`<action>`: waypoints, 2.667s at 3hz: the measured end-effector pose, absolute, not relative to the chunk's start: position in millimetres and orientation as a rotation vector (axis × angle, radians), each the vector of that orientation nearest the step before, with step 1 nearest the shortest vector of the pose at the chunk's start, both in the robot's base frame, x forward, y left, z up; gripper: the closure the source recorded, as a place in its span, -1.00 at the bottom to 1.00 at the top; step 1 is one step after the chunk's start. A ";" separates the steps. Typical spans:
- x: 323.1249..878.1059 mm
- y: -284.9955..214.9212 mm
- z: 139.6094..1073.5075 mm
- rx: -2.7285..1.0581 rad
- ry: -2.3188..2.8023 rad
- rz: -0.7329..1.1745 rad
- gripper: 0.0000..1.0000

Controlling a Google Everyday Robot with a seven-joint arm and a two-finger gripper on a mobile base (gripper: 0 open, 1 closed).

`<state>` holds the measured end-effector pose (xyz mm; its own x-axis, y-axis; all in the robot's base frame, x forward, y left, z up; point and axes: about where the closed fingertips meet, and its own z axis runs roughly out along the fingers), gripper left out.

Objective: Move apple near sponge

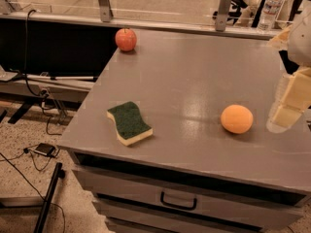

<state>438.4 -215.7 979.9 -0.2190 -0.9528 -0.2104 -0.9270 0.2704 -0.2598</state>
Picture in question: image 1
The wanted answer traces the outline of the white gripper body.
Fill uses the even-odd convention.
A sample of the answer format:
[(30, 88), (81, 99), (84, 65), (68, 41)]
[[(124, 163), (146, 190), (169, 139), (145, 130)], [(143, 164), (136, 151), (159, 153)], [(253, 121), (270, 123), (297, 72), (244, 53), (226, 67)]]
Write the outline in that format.
[(311, 5), (294, 18), (288, 40), (288, 56), (299, 66), (311, 66)]

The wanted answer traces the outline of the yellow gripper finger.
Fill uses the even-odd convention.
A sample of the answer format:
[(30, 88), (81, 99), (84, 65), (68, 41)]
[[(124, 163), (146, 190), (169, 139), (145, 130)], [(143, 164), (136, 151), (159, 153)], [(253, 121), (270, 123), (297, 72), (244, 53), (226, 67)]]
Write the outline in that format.
[(266, 128), (272, 133), (289, 130), (311, 106), (311, 68), (300, 66), (293, 74), (284, 73), (268, 114)]
[(287, 50), (290, 31), (291, 28), (289, 26), (286, 27), (278, 35), (270, 39), (267, 44), (276, 50)]

